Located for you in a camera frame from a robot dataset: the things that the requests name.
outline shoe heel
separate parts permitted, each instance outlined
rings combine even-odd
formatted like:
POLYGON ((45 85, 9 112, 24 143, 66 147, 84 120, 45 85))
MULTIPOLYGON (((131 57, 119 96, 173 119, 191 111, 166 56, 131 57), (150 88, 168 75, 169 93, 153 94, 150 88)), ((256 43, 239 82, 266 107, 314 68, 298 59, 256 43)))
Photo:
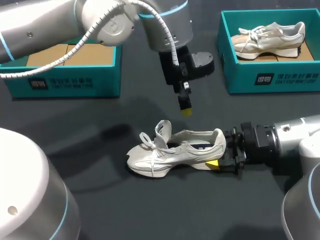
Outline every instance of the shoe heel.
POLYGON ((208 165, 205 162, 192 164, 190 166, 197 170, 219 170, 219 167, 215 168, 214 166, 208 165))
POLYGON ((273 53, 280 57, 296 58, 299 55, 299 50, 298 48, 277 49, 273 53))

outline shoe box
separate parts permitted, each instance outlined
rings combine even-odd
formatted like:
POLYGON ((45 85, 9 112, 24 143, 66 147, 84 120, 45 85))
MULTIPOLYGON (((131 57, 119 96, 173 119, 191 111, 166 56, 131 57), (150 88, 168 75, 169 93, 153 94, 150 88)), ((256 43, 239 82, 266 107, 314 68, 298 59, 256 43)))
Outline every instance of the shoe box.
MULTIPOLYGON (((0 65, 0 73, 30 71, 50 64, 75 47, 79 39, 58 44, 0 65)), ((13 98, 114 98, 120 95, 122 47, 94 41, 64 63, 29 78, 5 79, 13 98)))
POLYGON ((320 13, 317 9, 222 11, 217 47, 230 94, 320 91, 320 13), (240 60, 231 37, 238 28, 254 29, 276 22, 305 23, 305 41, 297 58, 273 55, 240 60))

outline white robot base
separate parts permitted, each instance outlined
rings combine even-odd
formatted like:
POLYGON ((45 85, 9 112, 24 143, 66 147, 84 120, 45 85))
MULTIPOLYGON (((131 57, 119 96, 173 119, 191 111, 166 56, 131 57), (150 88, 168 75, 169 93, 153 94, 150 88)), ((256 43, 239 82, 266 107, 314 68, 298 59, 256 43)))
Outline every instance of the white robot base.
POLYGON ((0 128, 0 239, 77 240, 77 203, 45 153, 0 128))

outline shoe sole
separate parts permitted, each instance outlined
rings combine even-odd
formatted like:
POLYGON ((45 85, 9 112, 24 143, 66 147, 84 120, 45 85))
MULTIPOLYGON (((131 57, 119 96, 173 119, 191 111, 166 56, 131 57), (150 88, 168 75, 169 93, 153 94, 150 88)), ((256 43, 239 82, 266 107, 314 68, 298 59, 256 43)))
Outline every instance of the shoe sole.
MULTIPOLYGON (((206 170, 206 171, 212 171, 214 170, 212 167, 209 167, 208 165, 206 165, 205 162, 202 163, 197 163, 197 164, 188 164, 190 167, 193 167, 194 169, 197 170, 206 170)), ((163 178, 165 175, 167 175, 167 173, 174 167, 172 166, 171 168, 162 170, 162 171, 154 171, 153 174, 150 171, 140 171, 140 170, 136 170, 131 168, 130 166, 128 166, 132 171, 134 171, 137 174, 146 176, 146 177, 150 177, 150 178, 163 178)))
POLYGON ((246 60, 255 60, 261 54, 271 54, 271 55, 276 55, 276 56, 285 57, 285 58, 296 58, 298 57, 299 53, 300 53, 300 47, 288 48, 288 49, 273 48, 273 49, 267 49, 265 51, 255 52, 255 53, 235 52, 235 54, 238 57, 246 60))

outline shoe tongue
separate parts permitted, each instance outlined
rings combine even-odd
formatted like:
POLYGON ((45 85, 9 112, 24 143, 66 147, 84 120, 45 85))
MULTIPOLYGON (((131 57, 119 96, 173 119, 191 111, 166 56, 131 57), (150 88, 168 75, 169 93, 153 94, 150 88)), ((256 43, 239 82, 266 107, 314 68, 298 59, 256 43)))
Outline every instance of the shoe tongue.
POLYGON ((269 24, 268 26, 265 27, 265 29, 268 31, 270 30, 275 30, 275 29, 278 29, 280 27, 280 25, 276 22, 273 22, 271 24, 269 24))
POLYGON ((168 120, 161 120, 155 127, 154 144, 161 149, 168 149, 167 143, 171 138, 172 126, 168 120))
POLYGON ((284 31, 281 29, 272 29, 269 31, 264 31, 264 34, 267 34, 268 36, 273 36, 273 37, 280 37, 284 34, 284 31))

